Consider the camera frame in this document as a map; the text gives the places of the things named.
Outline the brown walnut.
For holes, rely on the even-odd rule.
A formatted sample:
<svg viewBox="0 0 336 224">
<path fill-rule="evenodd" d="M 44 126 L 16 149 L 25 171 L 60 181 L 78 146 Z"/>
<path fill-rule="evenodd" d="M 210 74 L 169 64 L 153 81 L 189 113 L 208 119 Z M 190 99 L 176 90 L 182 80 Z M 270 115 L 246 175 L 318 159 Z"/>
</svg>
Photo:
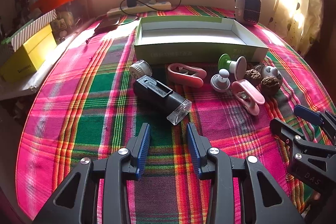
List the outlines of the brown walnut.
<svg viewBox="0 0 336 224">
<path fill-rule="evenodd" d="M 250 69 L 245 72 L 244 79 L 249 81 L 254 87 L 261 83 L 261 74 L 255 69 Z"/>
<path fill-rule="evenodd" d="M 265 96 L 274 96 L 279 88 L 279 80 L 274 76 L 266 76 L 262 79 L 260 83 L 261 93 Z"/>
</svg>

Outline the white round face toy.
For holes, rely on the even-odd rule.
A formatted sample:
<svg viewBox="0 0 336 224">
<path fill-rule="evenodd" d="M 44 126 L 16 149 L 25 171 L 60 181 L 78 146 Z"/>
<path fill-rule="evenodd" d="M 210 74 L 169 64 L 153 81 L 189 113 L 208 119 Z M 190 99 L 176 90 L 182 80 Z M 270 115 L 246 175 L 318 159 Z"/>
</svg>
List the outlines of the white round face toy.
<svg viewBox="0 0 336 224">
<path fill-rule="evenodd" d="M 261 69 L 261 78 L 264 79 L 267 76 L 273 76 L 276 77 L 276 79 L 279 81 L 279 84 L 282 85 L 283 83 L 283 77 L 281 72 L 273 66 L 266 65 Z"/>
</svg>

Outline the pink clip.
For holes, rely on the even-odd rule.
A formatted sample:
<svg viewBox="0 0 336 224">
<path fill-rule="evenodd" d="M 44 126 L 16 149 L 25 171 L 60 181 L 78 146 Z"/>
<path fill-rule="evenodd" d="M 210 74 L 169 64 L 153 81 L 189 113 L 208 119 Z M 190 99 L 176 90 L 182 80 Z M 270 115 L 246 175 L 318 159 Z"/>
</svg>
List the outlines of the pink clip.
<svg viewBox="0 0 336 224">
<path fill-rule="evenodd" d="M 176 84 L 201 88 L 207 72 L 198 67 L 191 67 L 181 63 L 172 63 L 167 67 L 168 79 Z"/>
<path fill-rule="evenodd" d="M 265 103 L 265 98 L 248 80 L 234 81 L 231 90 L 235 98 L 252 116 L 259 115 L 259 106 Z"/>
</svg>

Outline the green white suction holder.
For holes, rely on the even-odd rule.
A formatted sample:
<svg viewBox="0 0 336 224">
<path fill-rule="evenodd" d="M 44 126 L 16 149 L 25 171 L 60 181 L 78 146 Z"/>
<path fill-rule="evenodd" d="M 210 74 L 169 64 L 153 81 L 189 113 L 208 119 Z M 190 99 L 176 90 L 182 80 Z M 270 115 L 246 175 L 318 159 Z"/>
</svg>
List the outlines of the green white suction holder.
<svg viewBox="0 0 336 224">
<path fill-rule="evenodd" d="M 226 69 L 229 73 L 234 75 L 236 81 L 242 80 L 247 71 L 247 61 L 244 56 L 240 56 L 236 61 L 224 53 L 218 61 L 218 70 Z"/>
</svg>

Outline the grey white knob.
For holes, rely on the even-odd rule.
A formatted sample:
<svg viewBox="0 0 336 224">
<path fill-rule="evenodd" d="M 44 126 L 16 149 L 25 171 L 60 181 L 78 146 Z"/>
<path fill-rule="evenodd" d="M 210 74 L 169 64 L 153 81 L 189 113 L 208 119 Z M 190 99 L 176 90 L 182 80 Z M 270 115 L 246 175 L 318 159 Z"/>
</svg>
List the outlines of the grey white knob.
<svg viewBox="0 0 336 224">
<path fill-rule="evenodd" d="M 230 73 L 226 69 L 220 69 L 218 74 L 213 75 L 210 80 L 210 84 L 213 87 L 214 91 L 218 93 L 224 93 L 230 88 Z"/>
</svg>

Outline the small white ribbed jar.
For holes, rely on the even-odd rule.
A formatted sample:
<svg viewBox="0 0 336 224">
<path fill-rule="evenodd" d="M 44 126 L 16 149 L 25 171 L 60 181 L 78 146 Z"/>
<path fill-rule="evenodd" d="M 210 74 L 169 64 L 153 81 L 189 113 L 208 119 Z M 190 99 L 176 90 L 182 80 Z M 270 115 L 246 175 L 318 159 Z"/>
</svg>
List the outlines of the small white ribbed jar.
<svg viewBox="0 0 336 224">
<path fill-rule="evenodd" d="M 139 79 L 143 76 L 152 76 L 153 72 L 150 65 L 145 60 L 138 60 L 129 67 L 129 73 L 134 79 Z"/>
</svg>

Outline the plaid pink green cloth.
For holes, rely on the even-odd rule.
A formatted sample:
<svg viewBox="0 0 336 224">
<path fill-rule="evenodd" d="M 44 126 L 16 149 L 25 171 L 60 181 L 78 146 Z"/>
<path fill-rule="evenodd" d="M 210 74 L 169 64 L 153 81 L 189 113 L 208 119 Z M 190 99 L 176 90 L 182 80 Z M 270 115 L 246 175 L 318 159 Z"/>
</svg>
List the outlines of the plaid pink green cloth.
<svg viewBox="0 0 336 224">
<path fill-rule="evenodd" d="M 258 116 L 250 115 L 231 92 L 215 92 L 209 80 L 201 88 L 174 84 L 166 65 L 153 77 L 190 100 L 192 108 L 173 126 L 133 92 L 129 67 L 135 62 L 138 22 L 124 19 L 118 29 L 93 37 L 87 28 L 47 76 L 27 117 L 18 149 L 15 184 L 21 209 L 34 219 L 65 176 L 84 157 L 104 159 L 150 124 L 145 172 L 127 183 L 132 223 L 205 223 L 210 182 L 197 178 L 187 147 L 186 125 L 214 147 L 244 159 L 256 156 L 300 213 L 315 223 L 335 223 L 335 185 L 317 192 L 288 172 L 289 147 L 270 131 L 278 118 L 306 139 L 329 145 L 325 132 L 294 114 L 302 105 L 335 112 L 319 78 L 283 39 L 259 24 L 249 30 L 268 47 L 265 65 L 284 81 L 266 97 Z"/>
</svg>

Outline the green white cardboard box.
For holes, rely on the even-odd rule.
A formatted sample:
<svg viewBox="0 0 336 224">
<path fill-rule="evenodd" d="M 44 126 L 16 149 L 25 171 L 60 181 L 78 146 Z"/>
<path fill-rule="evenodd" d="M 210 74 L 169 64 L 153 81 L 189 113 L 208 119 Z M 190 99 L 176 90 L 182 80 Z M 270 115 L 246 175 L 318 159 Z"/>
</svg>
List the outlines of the green white cardboard box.
<svg viewBox="0 0 336 224">
<path fill-rule="evenodd" d="M 260 63 L 268 47 L 234 19 L 210 16 L 151 16 L 142 18 L 136 32 L 137 59 L 148 64 L 215 63 L 222 54 Z"/>
</svg>

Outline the yellow box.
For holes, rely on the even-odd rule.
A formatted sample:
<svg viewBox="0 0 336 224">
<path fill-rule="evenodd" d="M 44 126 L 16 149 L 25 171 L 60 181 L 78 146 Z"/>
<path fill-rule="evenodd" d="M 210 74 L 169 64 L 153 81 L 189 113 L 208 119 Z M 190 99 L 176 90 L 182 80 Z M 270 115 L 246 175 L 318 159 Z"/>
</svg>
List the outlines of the yellow box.
<svg viewBox="0 0 336 224">
<path fill-rule="evenodd" d="M 1 80 L 14 83 L 37 72 L 56 46 L 51 25 L 47 24 L 1 66 Z"/>
</svg>

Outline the black smartphone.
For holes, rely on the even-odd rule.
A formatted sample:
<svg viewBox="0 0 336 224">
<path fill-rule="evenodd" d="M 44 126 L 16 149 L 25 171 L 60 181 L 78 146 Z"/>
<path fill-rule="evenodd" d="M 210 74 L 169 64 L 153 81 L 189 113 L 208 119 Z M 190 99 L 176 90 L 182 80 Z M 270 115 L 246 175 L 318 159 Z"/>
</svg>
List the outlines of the black smartphone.
<svg viewBox="0 0 336 224">
<path fill-rule="evenodd" d="M 107 17 L 103 19 L 100 24 L 94 29 L 94 34 L 102 34 L 115 30 L 120 24 L 120 16 Z"/>
</svg>

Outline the striped gift box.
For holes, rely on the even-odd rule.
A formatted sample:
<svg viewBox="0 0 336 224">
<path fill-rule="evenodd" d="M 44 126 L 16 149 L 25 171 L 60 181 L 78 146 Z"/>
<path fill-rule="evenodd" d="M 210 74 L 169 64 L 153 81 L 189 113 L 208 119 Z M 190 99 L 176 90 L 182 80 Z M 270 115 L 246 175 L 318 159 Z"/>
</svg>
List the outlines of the striped gift box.
<svg viewBox="0 0 336 224">
<path fill-rule="evenodd" d="M 15 52 L 23 45 L 31 36 L 36 34 L 50 22 L 56 19 L 56 11 L 47 12 L 38 19 L 31 20 L 15 32 L 11 37 L 1 41 L 1 50 Z"/>
</svg>

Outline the white power strip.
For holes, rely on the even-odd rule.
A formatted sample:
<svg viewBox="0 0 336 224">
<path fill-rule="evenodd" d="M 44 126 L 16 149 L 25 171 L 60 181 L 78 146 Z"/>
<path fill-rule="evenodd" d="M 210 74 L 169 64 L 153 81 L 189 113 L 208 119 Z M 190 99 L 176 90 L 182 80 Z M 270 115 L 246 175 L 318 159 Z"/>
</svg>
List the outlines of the white power strip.
<svg viewBox="0 0 336 224">
<path fill-rule="evenodd" d="M 134 7 L 122 6 L 115 9 L 110 9 L 106 15 L 108 17 L 116 15 L 134 15 L 150 11 L 170 11 L 172 10 L 172 5 L 170 2 L 157 2 L 157 3 L 145 3 L 138 4 Z"/>
</svg>

